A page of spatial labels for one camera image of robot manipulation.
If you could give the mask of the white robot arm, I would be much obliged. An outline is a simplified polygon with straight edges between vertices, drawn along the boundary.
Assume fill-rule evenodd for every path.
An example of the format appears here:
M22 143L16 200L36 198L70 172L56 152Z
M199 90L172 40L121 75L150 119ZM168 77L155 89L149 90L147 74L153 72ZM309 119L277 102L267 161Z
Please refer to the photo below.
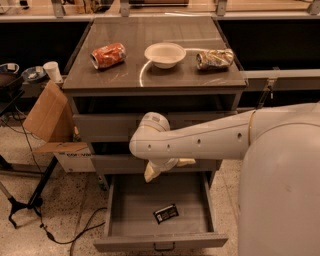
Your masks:
M239 256L320 256L320 104L263 108L173 130L150 112L129 143L146 180L190 159L240 159Z

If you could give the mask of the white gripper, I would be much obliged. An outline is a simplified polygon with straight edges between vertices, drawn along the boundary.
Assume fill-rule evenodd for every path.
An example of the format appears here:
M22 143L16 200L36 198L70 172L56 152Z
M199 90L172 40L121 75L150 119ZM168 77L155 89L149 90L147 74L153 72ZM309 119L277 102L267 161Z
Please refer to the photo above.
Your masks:
M193 158L168 158L168 159L152 159L146 166L144 178L147 183L160 175L160 172L171 170L173 167L182 167L186 165L193 165L196 160Z

